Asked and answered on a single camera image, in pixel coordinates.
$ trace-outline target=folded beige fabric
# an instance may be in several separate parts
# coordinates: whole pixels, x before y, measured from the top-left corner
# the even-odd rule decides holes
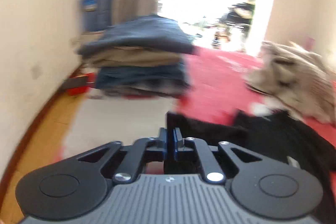
[[[83,63],[93,68],[137,66],[155,67],[179,62],[181,54],[143,47],[114,47],[99,52],[90,58],[83,59]]]
[[[323,65],[321,56],[272,42],[264,42],[262,49],[264,65],[245,76],[248,85],[304,115],[334,123],[332,72]]]
[[[253,17],[252,11],[245,10],[242,8],[235,8],[234,11],[241,16],[242,18],[245,19],[251,19]]]

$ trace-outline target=black cloth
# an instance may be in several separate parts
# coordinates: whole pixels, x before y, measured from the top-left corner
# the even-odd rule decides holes
[[[192,39],[181,30],[177,21],[150,15],[109,27],[97,42],[83,44],[78,54],[85,59],[117,46],[148,47],[184,54],[194,50]]]
[[[226,16],[226,21],[233,22],[233,23],[241,23],[241,24],[249,24],[251,19],[242,18],[236,12],[229,12]]]
[[[255,5],[254,4],[248,4],[246,2],[238,3],[234,5],[235,8],[241,8],[244,10],[254,11]]]
[[[313,215],[322,223],[336,223],[329,176],[330,171],[336,170],[335,147],[303,122],[292,119],[288,112],[251,117],[239,111],[232,127],[169,113],[167,127],[178,127],[183,137],[201,138],[208,145],[229,141],[286,164],[288,156],[297,160],[300,168],[317,177],[323,187],[322,201]]]

